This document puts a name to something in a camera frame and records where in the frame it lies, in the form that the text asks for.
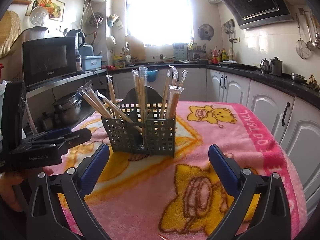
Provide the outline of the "person's left hand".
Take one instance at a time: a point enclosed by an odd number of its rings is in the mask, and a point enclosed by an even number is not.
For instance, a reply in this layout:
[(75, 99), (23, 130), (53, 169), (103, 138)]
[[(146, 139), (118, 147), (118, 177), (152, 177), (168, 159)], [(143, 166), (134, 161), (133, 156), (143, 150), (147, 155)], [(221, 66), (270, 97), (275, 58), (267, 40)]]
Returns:
[(1, 180), (0, 180), (1, 198), (14, 211), (22, 212), (23, 209), (16, 197), (13, 186), (16, 186), (22, 183), (34, 171), (44, 172), (47, 175), (52, 175), (54, 173), (54, 171), (49, 167), (43, 167), (41, 169), (36, 168), (36, 169), (28, 169), (28, 170), (17, 171), (17, 172), (1, 173)]

